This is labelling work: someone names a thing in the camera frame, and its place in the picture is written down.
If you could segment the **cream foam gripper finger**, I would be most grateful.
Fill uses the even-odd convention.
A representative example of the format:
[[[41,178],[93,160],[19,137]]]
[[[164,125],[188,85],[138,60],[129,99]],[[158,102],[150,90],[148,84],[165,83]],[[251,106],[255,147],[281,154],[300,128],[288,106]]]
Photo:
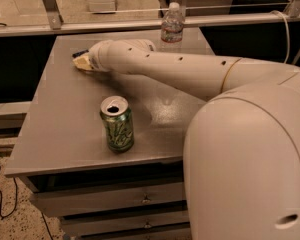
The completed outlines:
[[[88,55],[80,55],[80,56],[74,58],[73,63],[80,70],[85,70],[85,71],[93,70],[93,67],[90,64]]]

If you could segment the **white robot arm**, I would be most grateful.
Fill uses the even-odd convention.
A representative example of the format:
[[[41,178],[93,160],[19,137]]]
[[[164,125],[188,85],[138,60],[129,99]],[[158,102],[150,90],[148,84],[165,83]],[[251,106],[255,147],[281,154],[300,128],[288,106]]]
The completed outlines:
[[[300,67],[158,52],[148,40],[100,41],[73,62],[204,100],[183,151],[193,240],[300,240]]]

